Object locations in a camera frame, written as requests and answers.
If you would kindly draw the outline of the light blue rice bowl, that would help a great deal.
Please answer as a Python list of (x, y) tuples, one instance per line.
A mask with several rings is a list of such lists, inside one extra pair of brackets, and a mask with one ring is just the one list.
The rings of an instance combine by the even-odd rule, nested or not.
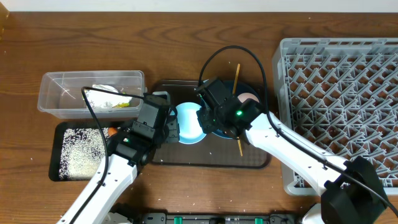
[(198, 122), (197, 111), (201, 106), (193, 102), (185, 102), (176, 106), (177, 121), (180, 128), (179, 143), (196, 144), (206, 137)]

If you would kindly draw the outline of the white pink cup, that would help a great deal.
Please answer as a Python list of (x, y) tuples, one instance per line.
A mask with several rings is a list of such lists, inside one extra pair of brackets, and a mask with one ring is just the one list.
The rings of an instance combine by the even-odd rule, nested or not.
[(252, 93), (242, 93), (242, 94), (238, 95), (238, 99), (242, 103), (245, 102), (248, 99), (252, 99), (252, 100), (254, 100), (256, 102), (259, 102), (259, 99), (255, 95), (253, 95)]

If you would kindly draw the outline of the orange carrot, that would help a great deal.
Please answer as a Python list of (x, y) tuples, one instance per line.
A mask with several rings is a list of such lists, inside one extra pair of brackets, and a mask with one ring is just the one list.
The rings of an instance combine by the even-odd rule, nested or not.
[(118, 132), (117, 128), (108, 128), (108, 135), (109, 137), (115, 135)]

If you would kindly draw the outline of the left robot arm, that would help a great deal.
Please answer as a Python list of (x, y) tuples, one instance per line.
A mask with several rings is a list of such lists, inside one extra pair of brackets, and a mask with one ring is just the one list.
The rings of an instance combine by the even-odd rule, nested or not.
[(68, 209), (59, 223), (102, 223), (119, 196), (130, 186), (139, 171), (154, 157), (159, 144), (138, 135), (144, 125), (132, 120), (104, 142), (105, 156), (97, 173)]

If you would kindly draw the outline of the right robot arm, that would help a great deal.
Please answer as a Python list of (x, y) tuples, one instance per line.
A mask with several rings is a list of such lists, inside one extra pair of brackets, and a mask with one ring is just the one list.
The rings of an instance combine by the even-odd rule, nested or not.
[(321, 202), (303, 223), (374, 223), (390, 203), (374, 167), (362, 157), (350, 162), (306, 140), (282, 124), (266, 106), (235, 96), (202, 95), (198, 122), (206, 133), (221, 129), (232, 138), (245, 137), (301, 175)]

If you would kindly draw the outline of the grey dishwasher rack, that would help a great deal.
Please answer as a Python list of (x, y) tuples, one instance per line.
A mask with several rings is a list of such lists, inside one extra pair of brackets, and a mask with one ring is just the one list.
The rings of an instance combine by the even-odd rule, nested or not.
[(386, 194), (397, 194), (397, 39), (283, 39), (272, 71), (286, 126), (328, 152), (367, 159)]

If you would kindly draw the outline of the lower wooden chopstick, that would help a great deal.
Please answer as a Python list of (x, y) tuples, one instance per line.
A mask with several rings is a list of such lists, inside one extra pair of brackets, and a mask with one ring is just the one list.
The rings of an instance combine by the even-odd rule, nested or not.
[(237, 143), (238, 143), (238, 147), (239, 147), (239, 154), (240, 154), (241, 157), (243, 157), (243, 148), (242, 148), (241, 140), (238, 139)]

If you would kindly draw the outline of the wooden chopstick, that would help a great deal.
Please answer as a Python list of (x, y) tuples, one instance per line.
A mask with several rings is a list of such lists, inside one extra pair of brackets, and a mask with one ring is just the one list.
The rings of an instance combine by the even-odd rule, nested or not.
[(243, 157), (243, 148), (242, 148), (241, 140), (238, 139), (237, 143), (238, 143), (238, 147), (239, 147), (239, 154), (240, 154), (241, 157)]
[(234, 83), (233, 83), (233, 90), (232, 90), (232, 94), (233, 94), (233, 95), (236, 94), (236, 88), (237, 88), (237, 85), (238, 85), (238, 78), (239, 78), (240, 67), (241, 67), (241, 64), (238, 63), (238, 64), (237, 64), (237, 67), (236, 67), (236, 74), (235, 74)]

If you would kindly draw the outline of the dark blue plate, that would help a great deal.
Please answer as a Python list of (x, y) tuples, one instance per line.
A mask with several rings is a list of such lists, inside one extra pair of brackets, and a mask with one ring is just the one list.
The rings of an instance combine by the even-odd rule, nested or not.
[[(231, 92), (231, 97), (232, 97), (232, 96), (237, 97), (236, 95), (233, 95), (233, 94), (232, 94), (233, 82), (232, 82), (232, 81), (223, 81), (223, 83), (224, 83), (224, 85), (229, 89), (229, 91)], [(207, 106), (206, 103), (205, 103), (202, 99), (201, 99), (200, 105), (201, 105), (201, 107), (206, 107), (206, 106)], [(229, 136), (224, 135), (224, 133), (223, 133), (222, 131), (219, 131), (219, 130), (217, 130), (217, 131), (215, 131), (215, 132), (212, 132), (212, 133), (215, 134), (215, 135), (217, 135), (217, 136), (219, 136), (219, 137), (222, 137), (222, 138), (232, 139), (232, 138), (230, 138)]]

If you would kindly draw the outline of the brown serving tray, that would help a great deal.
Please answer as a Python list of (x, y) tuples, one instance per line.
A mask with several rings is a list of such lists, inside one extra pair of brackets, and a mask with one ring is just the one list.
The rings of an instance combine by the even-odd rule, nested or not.
[[(152, 90), (168, 92), (172, 104), (177, 106), (186, 102), (200, 104), (200, 98), (194, 92), (196, 87), (196, 81), (161, 80), (152, 87)], [(272, 158), (270, 154), (245, 142), (241, 145), (242, 149), (239, 149), (237, 141), (211, 133), (195, 144), (162, 145), (156, 151), (152, 163), (164, 166), (243, 169), (262, 169), (268, 166)]]

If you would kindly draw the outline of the upper wooden chopstick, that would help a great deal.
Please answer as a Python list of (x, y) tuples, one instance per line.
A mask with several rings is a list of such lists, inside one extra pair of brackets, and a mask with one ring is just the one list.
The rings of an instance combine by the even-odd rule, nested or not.
[(237, 67), (236, 67), (236, 74), (235, 74), (234, 83), (233, 83), (233, 90), (232, 90), (232, 94), (233, 94), (233, 95), (236, 94), (236, 88), (237, 88), (237, 85), (238, 85), (238, 78), (239, 78), (240, 67), (241, 67), (241, 64), (238, 63), (238, 64), (237, 64)]

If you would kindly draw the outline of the spilled white rice pile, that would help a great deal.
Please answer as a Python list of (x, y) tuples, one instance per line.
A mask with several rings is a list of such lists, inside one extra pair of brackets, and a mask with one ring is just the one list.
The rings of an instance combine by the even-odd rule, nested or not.
[(99, 129), (68, 128), (64, 132), (58, 177), (60, 180), (90, 180), (104, 157)]

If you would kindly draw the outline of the black plastic tray bin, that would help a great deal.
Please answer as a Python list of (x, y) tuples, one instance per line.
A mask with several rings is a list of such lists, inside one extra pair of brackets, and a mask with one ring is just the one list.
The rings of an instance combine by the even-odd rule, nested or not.
[(60, 167), (60, 155), (62, 148), (62, 140), (64, 136), (64, 132), (68, 128), (97, 128), (94, 122), (91, 121), (67, 121), (60, 123), (55, 128), (54, 138), (53, 138), (53, 146), (52, 153), (50, 158), (49, 165), (49, 179), (54, 182), (59, 181), (73, 181), (73, 180), (60, 180), (58, 177), (58, 170)]

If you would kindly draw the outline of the clear plastic bin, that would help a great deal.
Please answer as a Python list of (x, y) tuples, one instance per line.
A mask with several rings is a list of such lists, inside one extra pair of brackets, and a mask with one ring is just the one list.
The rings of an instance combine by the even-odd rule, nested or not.
[(42, 77), (37, 108), (59, 119), (90, 119), (81, 88), (101, 85), (132, 95), (142, 96), (147, 91), (140, 70), (48, 72)]

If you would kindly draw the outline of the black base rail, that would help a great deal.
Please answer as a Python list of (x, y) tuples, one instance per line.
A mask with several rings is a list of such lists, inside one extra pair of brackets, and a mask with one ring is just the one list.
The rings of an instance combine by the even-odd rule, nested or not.
[(109, 212), (102, 224), (295, 224), (295, 215), (184, 215), (145, 213), (128, 218), (119, 213)]

